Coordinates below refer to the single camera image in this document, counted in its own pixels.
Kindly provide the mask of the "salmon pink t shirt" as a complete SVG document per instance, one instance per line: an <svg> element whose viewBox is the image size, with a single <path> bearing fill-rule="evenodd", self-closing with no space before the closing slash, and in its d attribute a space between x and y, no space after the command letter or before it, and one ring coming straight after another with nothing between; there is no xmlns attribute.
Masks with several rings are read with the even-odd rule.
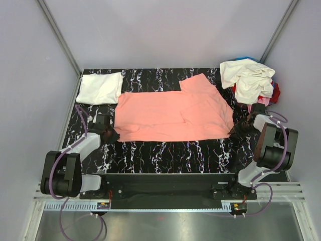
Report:
<svg viewBox="0 0 321 241"><path fill-rule="evenodd" d="M225 139L233 111L204 74L179 82L179 91L126 92L115 109L121 142Z"/></svg>

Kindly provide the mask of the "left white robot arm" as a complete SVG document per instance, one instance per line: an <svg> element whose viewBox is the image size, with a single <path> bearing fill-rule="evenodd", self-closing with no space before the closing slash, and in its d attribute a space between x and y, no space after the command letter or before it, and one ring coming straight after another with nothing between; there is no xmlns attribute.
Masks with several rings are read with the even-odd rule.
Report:
<svg viewBox="0 0 321 241"><path fill-rule="evenodd" d="M95 174L89 175L93 182L84 184L81 166L93 151L103 145L114 144L119 138L120 134L114 128L98 125L98 128L89 129L72 145L59 151L49 151L45 157L41 193L63 199L91 191L96 198L104 198L108 194L108 186Z"/></svg>

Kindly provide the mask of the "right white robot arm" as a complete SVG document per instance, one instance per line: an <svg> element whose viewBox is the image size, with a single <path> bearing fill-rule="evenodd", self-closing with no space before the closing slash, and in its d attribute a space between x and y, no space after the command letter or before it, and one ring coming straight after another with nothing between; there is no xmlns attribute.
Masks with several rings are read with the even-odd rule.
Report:
<svg viewBox="0 0 321 241"><path fill-rule="evenodd" d="M299 132L286 128L285 123L287 119L284 117L279 119L272 115L251 113L231 129L230 134L237 137L254 129L260 131L260 136L253 161L238 171L227 186L230 197L241 199L254 192L264 177L291 168Z"/></svg>

